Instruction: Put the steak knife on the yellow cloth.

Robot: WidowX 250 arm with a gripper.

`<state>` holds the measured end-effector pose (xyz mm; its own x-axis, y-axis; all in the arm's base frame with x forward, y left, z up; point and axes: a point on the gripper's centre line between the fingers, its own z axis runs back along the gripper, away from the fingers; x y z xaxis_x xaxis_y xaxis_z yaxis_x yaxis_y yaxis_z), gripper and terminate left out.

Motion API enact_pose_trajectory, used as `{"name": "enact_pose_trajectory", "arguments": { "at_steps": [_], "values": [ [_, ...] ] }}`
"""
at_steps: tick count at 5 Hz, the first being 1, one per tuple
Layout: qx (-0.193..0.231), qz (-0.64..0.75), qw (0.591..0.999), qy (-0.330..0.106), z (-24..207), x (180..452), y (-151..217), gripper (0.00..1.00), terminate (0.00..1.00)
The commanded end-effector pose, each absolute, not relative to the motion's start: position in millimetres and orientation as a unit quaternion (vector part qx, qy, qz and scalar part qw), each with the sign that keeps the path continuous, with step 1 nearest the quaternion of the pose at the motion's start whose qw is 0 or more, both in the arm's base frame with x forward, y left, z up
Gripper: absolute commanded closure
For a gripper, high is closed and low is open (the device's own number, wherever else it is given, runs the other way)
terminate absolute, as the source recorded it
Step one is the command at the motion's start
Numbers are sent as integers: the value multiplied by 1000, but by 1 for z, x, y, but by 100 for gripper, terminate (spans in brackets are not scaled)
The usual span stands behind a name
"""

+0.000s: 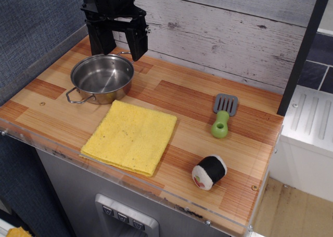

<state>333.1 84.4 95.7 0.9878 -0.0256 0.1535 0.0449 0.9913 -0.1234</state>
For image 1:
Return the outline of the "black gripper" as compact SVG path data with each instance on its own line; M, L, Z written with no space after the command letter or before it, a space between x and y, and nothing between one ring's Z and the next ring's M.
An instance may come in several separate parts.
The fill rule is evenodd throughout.
M113 32L104 22L116 18L131 18L125 36L133 61L139 60L148 50L148 25L146 12L135 6L135 0L83 0L81 10L86 16L86 26L92 55L107 55L116 48Z

